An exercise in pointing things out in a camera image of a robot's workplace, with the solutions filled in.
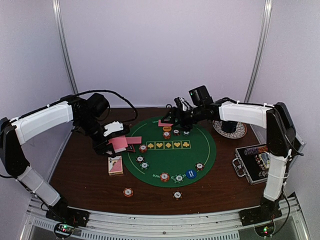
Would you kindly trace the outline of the orange poker chip stack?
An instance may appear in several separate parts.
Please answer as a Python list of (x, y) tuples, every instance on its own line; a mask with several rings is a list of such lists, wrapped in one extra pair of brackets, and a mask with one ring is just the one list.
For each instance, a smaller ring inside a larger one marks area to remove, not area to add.
[(127, 187), (123, 190), (123, 195), (127, 198), (130, 198), (134, 195), (134, 191), (132, 188)]

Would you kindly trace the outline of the red playing card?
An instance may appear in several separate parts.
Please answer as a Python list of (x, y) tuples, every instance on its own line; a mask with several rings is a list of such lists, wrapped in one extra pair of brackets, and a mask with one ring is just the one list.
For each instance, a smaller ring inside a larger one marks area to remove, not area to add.
[(161, 120), (158, 120), (158, 126), (159, 127), (171, 127), (173, 124), (172, 123), (165, 123), (165, 122), (161, 122)]
[(142, 143), (142, 137), (141, 136), (130, 136), (126, 137), (126, 142), (128, 145), (136, 145)]

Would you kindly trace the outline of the brown 100 poker chips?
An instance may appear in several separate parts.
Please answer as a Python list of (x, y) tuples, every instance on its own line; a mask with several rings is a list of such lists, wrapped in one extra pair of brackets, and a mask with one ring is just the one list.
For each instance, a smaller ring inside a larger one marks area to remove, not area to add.
[(180, 131), (179, 131), (178, 129), (174, 129), (174, 130), (173, 130), (173, 134), (174, 134), (175, 136), (179, 136), (179, 135), (180, 135)]

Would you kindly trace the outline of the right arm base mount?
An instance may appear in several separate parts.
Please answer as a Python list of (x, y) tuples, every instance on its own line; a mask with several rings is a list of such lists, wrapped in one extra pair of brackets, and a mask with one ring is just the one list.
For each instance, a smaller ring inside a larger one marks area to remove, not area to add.
[(270, 212), (262, 210), (261, 206), (243, 209), (238, 214), (243, 227), (268, 222), (283, 215), (279, 209)]

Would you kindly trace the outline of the black red triangular dealer button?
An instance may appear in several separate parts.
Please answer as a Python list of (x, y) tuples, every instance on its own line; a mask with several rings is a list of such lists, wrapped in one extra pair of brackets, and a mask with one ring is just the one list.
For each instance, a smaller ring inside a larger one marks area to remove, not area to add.
[(129, 146), (126, 148), (126, 151), (127, 151), (127, 152), (130, 152), (130, 153), (135, 153), (135, 152), (136, 152), (135, 146), (134, 146), (134, 145), (129, 145)]

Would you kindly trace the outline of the red card deck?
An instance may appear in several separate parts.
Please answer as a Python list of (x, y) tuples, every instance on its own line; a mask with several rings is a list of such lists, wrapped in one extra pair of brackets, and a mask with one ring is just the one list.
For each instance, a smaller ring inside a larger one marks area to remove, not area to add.
[(112, 144), (114, 152), (120, 153), (127, 149), (128, 142), (126, 136), (118, 136), (108, 140)]

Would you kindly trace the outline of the green chip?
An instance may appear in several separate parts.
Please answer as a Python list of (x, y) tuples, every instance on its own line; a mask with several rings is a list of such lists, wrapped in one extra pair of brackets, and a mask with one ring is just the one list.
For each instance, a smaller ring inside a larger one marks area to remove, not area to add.
[(181, 175), (181, 174), (176, 174), (174, 177), (173, 177), (173, 181), (177, 184), (179, 183), (182, 183), (184, 181), (184, 176)]
[(142, 162), (140, 164), (140, 169), (143, 171), (147, 170), (149, 167), (150, 167), (150, 164), (148, 162)]
[(189, 135), (190, 135), (190, 132), (189, 132), (189, 131), (183, 131), (182, 134), (183, 134), (184, 136), (189, 136)]

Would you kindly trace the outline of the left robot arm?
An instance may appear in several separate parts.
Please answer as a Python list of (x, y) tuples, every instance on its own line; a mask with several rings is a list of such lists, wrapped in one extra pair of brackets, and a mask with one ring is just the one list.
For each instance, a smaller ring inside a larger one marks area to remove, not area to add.
[(69, 95), (61, 102), (43, 107), (27, 116), (15, 120), (4, 117), (0, 121), (0, 159), (6, 172), (38, 196), (61, 222), (72, 218), (67, 200), (31, 167), (22, 145), (49, 129), (73, 122), (92, 139), (93, 149), (98, 155), (114, 157), (116, 153), (108, 141), (107, 128), (98, 122), (98, 118), (108, 107), (109, 102), (99, 93), (94, 93), (88, 99)]

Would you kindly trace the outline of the red chips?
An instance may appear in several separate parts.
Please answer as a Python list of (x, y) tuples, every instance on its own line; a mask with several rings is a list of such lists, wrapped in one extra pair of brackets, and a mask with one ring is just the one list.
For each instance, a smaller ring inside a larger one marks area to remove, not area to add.
[(163, 172), (160, 175), (160, 180), (162, 182), (168, 182), (170, 180), (170, 175), (167, 172)]
[(139, 146), (139, 152), (140, 153), (145, 153), (148, 150), (148, 147), (145, 144), (141, 144)]
[(169, 131), (164, 131), (162, 136), (164, 139), (168, 140), (171, 138), (171, 133)]

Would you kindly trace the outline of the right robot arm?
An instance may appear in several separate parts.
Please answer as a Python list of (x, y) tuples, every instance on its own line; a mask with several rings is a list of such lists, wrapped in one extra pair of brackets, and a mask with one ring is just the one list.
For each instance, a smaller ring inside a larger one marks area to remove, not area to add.
[(276, 212), (272, 202), (283, 192), (289, 161), (303, 155), (294, 147), (297, 132), (286, 104), (241, 103), (228, 97), (214, 101), (204, 85), (188, 93), (193, 105), (182, 97), (175, 98), (175, 106), (161, 119), (162, 123), (179, 125), (185, 131), (203, 120), (241, 122), (266, 129), (270, 167), (263, 199), (267, 202), (257, 208), (256, 216), (261, 221), (268, 220)]

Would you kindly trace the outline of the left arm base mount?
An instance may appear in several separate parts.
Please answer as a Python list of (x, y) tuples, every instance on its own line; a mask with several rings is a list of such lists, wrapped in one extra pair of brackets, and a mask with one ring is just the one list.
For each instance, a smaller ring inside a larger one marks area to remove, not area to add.
[(64, 208), (58, 210), (49, 208), (45, 217), (57, 222), (66, 223), (73, 227), (86, 227), (89, 221), (90, 213), (86, 210), (79, 210), (75, 208)]

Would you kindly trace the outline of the brown poker chip stack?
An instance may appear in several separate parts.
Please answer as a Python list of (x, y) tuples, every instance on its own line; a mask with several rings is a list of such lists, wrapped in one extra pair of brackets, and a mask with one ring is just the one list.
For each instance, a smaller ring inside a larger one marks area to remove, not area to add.
[(183, 194), (181, 191), (174, 191), (173, 194), (172, 194), (172, 197), (175, 199), (175, 200), (180, 200), (182, 198)]

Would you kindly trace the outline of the blue small blind button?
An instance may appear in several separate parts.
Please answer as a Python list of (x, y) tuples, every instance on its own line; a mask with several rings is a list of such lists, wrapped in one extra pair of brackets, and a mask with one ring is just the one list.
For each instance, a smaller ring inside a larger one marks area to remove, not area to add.
[(185, 176), (192, 180), (192, 179), (195, 179), (197, 177), (197, 172), (194, 170), (194, 169), (188, 169), (186, 172), (185, 172)]

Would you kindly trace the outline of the orange big blind button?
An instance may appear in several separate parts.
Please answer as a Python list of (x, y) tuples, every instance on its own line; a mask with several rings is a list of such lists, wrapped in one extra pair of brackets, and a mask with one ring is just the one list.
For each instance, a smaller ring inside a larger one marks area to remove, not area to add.
[(163, 127), (162, 127), (162, 130), (163, 130), (164, 132), (170, 132), (170, 131), (172, 130), (172, 127), (171, 127), (171, 126), (163, 126)]

